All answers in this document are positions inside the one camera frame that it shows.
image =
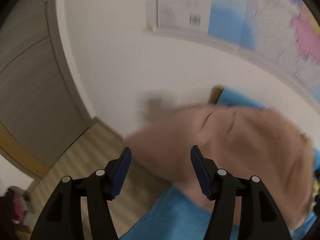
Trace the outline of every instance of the white wall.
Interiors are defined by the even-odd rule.
[[[5,193],[7,187],[18,186],[27,189],[32,181],[33,178],[17,169],[0,155],[0,196]]]
[[[144,124],[150,98],[205,103],[229,85],[296,122],[320,147],[320,117],[261,68],[211,47],[144,32],[145,0],[58,0],[62,43],[93,114],[122,135]]]

